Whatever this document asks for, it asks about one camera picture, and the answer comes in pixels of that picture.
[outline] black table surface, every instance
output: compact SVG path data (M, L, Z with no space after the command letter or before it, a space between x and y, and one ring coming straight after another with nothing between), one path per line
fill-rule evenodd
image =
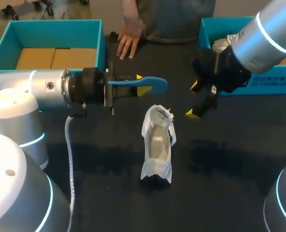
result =
M117 75L158 76L163 95L119 99L115 116L88 106L71 123L76 202L74 232L263 232L265 196L286 165L286 96L219 98L201 120L185 116L200 95L190 45L146 44L134 59L115 60ZM140 181L141 126L153 104L171 108L177 143L172 184ZM69 197L64 123L68 112L43 112L48 175Z

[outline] gray shirt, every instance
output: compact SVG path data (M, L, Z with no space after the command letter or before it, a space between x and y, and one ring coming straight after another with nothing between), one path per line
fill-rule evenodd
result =
M202 17L212 17L216 0L136 0L149 40L165 43L196 41Z

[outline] shoe insole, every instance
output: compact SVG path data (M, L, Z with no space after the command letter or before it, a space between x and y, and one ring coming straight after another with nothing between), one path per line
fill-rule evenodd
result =
M150 159L167 161L169 158L169 133L162 126L154 125L148 138Z

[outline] blue gripper jaw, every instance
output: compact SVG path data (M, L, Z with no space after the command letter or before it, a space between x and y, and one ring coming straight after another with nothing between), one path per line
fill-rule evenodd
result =
M134 81L108 81L108 84L121 87L151 87L149 94L161 94L168 88L168 82L159 77L146 76Z

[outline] teal plastic bin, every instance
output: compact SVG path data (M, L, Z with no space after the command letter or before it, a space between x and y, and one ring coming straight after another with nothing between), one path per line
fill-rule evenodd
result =
M0 40L0 73L15 70L23 48L96 48L95 67L105 71L101 20L11 21ZM72 74L81 69L69 69Z
M237 34L253 17L203 18L199 33L199 49L212 48L214 41ZM286 65L276 65L264 74L253 73L246 86L221 95L286 94Z

